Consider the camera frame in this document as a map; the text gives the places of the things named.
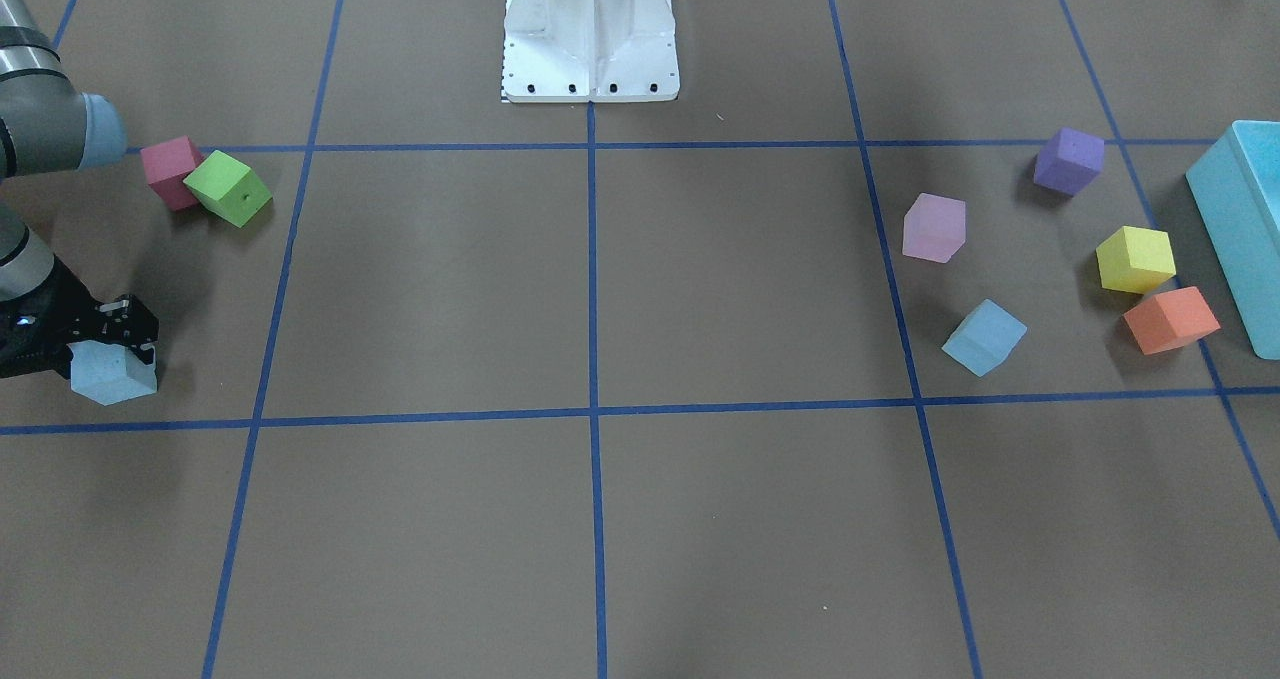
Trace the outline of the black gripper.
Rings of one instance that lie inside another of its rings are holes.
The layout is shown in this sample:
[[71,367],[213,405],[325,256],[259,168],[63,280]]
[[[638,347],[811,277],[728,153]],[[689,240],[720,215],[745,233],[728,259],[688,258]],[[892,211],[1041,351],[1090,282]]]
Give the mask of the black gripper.
[[1,378],[55,372],[70,379],[72,345],[84,341],[123,346],[152,364],[159,327],[137,296],[101,304],[56,259],[33,291],[1,302]]

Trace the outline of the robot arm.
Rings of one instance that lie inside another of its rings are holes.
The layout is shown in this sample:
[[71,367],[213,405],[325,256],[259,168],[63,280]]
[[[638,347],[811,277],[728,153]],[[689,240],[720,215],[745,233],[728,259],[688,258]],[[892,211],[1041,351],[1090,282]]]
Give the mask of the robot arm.
[[[1,0],[3,178],[115,164],[125,132],[115,106],[82,94],[26,0]],[[155,363],[157,318],[134,295],[97,301],[10,208],[3,208],[3,377],[55,372],[70,378],[73,345],[123,346]]]

